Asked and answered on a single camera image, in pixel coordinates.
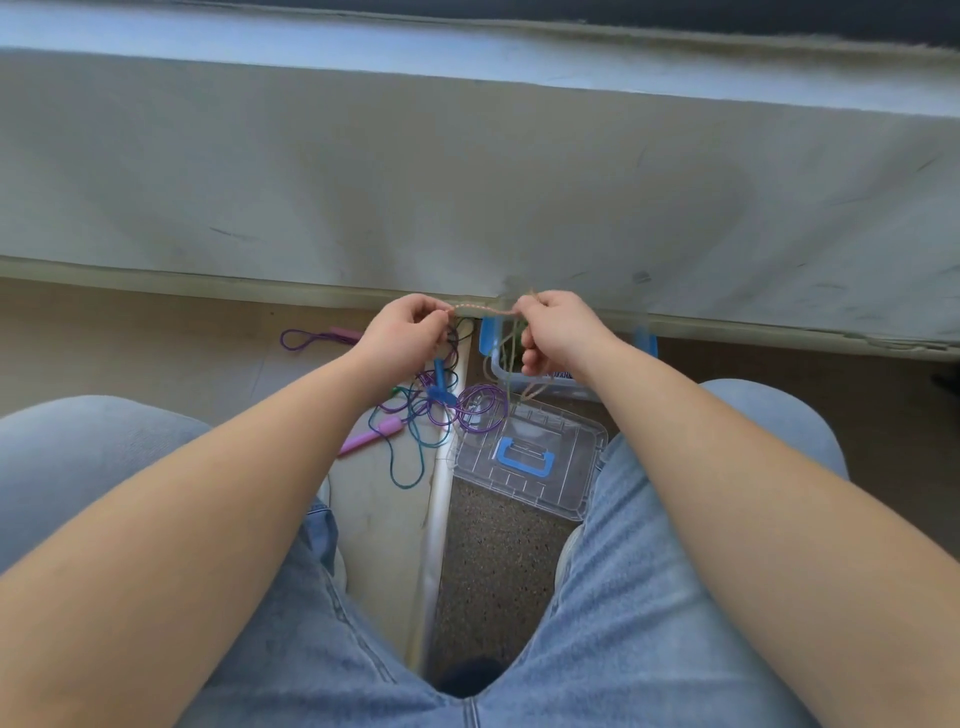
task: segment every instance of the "hand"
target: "hand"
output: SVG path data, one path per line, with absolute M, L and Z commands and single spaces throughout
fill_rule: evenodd
M 434 357 L 446 335 L 453 306 L 421 293 L 387 303 L 350 355 L 376 373 L 378 387 L 412 379 Z
M 523 373 L 527 376 L 567 371 L 588 383 L 588 357 L 605 342 L 617 341 L 593 310 L 569 291 L 521 296 L 514 313 L 528 324 L 520 338 L 527 350 L 523 353 Z

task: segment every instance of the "blue jeans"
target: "blue jeans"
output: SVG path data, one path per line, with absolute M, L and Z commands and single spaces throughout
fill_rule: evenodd
M 846 476 L 827 424 L 799 400 L 733 379 L 704 386 Z M 0 420 L 0 570 L 207 430 L 109 397 L 48 402 Z M 523 653 L 477 697 L 443 695 L 404 667 L 301 533 L 180 725 L 815 725 L 700 583 L 630 447 L 618 437 L 604 459 L 565 582 Z

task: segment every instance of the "blue handle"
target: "blue handle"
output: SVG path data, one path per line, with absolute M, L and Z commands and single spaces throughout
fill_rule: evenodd
M 553 467 L 553 453 L 550 450 L 547 450 L 543 454 L 543 467 L 537 470 L 536 468 L 532 468 L 529 465 L 524 465 L 523 463 L 514 460 L 512 457 L 507 457 L 507 449 L 513 443 L 514 438 L 512 437 L 500 438 L 500 444 L 496 446 L 496 459 L 498 461 L 509 468 L 533 475 L 534 477 L 547 477 L 550 475 L 550 469 Z

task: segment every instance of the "right hand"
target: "right hand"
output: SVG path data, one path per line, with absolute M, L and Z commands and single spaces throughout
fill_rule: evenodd
M 593 310 L 570 291 L 543 291 L 521 296 L 514 313 L 527 320 L 520 342 L 523 373 L 542 376 L 549 372 L 570 372 L 587 383 L 587 364 L 605 343 L 617 341 Z

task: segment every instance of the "blue plastic clip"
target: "blue plastic clip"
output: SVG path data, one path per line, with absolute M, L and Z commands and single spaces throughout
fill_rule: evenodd
M 543 454 L 543 467 L 538 469 L 529 465 L 525 465 L 519 460 L 514 460 L 512 457 L 507 457 L 507 450 L 512 447 L 513 444 L 514 438 L 512 437 L 500 438 L 500 444 L 496 446 L 496 459 L 499 462 L 501 462 L 503 465 L 506 465 L 508 468 L 513 468 L 521 473 L 527 473 L 533 477 L 547 477 L 550 475 L 550 469 L 553 468 L 553 453 L 550 450 L 547 450 Z
M 433 378 L 435 383 L 426 388 L 427 398 L 444 407 L 456 407 L 457 396 L 446 388 L 446 371 L 442 359 L 433 360 Z

